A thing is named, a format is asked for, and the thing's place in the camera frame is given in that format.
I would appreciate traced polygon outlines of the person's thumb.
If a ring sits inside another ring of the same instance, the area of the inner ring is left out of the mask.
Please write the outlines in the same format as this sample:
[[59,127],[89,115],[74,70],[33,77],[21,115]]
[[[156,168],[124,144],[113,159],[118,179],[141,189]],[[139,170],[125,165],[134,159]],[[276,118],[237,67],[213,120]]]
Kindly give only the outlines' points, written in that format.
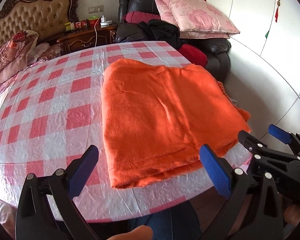
[[115,235],[110,237],[108,240],[152,240],[153,230],[146,225],[141,225],[134,230]]

